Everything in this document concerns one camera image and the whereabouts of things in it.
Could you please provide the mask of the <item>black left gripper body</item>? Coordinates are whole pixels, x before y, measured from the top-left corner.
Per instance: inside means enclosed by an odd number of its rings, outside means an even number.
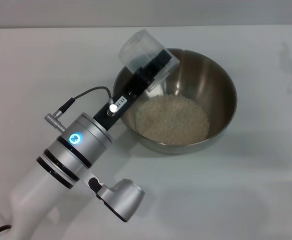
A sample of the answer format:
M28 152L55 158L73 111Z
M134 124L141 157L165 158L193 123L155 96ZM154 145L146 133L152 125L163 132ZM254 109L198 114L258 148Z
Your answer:
M147 87L154 81L158 67L149 64L139 69L135 74L127 78L124 84L118 88L113 96L114 103L118 103L118 111L110 116L107 112L109 107L104 105L102 109L93 117L105 130L109 130L137 101Z

